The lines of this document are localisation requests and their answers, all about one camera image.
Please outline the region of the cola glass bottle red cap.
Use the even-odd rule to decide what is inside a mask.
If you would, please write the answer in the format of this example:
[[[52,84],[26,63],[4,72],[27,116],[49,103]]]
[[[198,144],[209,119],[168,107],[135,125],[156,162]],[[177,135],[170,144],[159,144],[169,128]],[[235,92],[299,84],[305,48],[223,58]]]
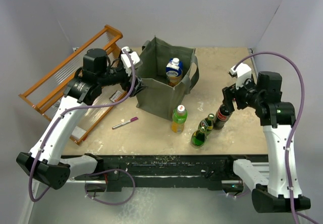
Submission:
[[[229,120],[231,113],[226,105],[222,104],[216,112],[215,119],[213,121],[213,128],[220,130],[224,127]]]

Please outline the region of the green canvas bag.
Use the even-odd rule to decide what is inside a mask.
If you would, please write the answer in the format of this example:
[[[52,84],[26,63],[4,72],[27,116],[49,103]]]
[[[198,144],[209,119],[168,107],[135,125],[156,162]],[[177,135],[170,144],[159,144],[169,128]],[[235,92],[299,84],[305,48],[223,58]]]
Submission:
[[[160,118],[171,120],[179,106],[199,80],[199,68],[190,76],[192,65],[198,66],[196,49],[174,46],[154,37],[146,41],[139,55],[143,64],[136,70],[143,90],[136,94],[137,107]],[[166,66],[170,59],[183,63],[183,79],[174,87],[167,84]]]

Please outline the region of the blue yellow juice carton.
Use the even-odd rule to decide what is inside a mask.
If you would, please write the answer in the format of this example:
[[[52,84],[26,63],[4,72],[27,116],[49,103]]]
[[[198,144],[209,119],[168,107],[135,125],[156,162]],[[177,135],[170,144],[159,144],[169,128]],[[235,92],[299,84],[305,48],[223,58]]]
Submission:
[[[174,87],[183,78],[183,63],[178,58],[172,58],[166,66],[167,84]]]

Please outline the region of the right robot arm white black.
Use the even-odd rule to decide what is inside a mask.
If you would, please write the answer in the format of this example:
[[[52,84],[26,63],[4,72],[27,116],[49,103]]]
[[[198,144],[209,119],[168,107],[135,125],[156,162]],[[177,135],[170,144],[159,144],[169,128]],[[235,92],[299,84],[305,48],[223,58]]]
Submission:
[[[296,125],[295,108],[282,102],[282,76],[275,72],[260,72],[255,81],[252,72],[230,70],[236,83],[222,89],[223,103],[230,113],[251,107],[260,119],[267,143],[269,177],[264,177],[246,159],[225,166],[229,179],[240,177],[252,191],[252,204],[258,213],[290,212],[311,208],[297,180],[292,128]]]

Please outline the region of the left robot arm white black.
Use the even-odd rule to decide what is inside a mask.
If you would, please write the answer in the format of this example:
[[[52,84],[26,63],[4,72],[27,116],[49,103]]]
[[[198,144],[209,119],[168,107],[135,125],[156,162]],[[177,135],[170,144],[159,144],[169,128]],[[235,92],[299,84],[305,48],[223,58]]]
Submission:
[[[29,152],[21,152],[16,158],[17,164],[29,177],[29,188],[33,180],[57,190],[73,177],[88,175],[98,180],[103,176],[103,161],[93,154],[66,159],[61,156],[85,113],[101,107],[93,103],[101,95],[103,87],[120,84],[128,97],[134,94],[135,70],[142,65],[139,55],[129,47],[123,47],[117,61],[120,66],[112,68],[107,52],[101,48],[89,49],[83,56],[83,65],[68,82],[48,128]]]

